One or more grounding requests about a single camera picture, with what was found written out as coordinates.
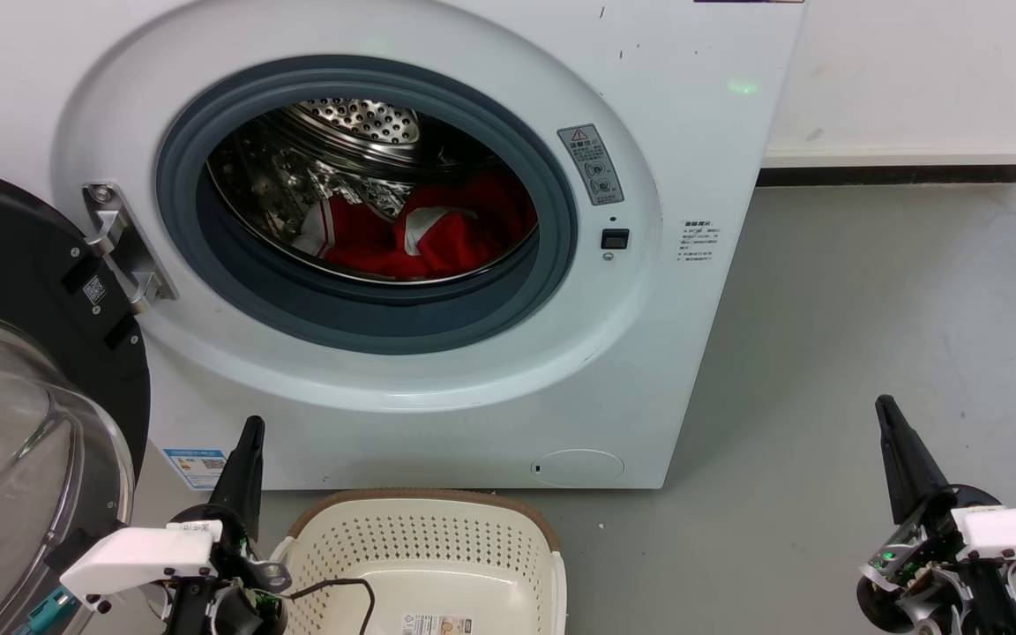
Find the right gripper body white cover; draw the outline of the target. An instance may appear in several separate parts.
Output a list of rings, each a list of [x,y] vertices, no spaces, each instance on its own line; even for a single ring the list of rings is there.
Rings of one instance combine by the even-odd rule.
[[[949,485],[931,494],[894,535],[894,577],[920,581],[932,571],[961,574],[990,565],[1016,571],[1016,507],[970,486]]]

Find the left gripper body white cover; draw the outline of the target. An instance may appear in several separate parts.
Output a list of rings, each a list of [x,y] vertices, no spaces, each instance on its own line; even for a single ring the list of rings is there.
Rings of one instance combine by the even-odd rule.
[[[122,527],[97,539],[67,571],[61,587],[89,609],[139,586],[192,586],[215,601],[230,587],[280,595],[293,586],[285,563],[264,559],[241,513],[221,504],[185,510],[164,527]]]

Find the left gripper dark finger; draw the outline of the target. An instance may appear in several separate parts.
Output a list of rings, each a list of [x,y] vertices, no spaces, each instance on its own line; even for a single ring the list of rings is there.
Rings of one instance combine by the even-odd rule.
[[[206,517],[223,523],[223,539],[257,539],[265,475],[265,419],[250,415],[230,452]]]

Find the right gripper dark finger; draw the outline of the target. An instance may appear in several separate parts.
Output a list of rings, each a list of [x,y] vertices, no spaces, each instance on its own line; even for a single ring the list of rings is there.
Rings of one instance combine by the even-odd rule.
[[[888,502],[893,523],[899,526],[927,499],[945,490],[949,482],[892,395],[879,395],[875,411]]]

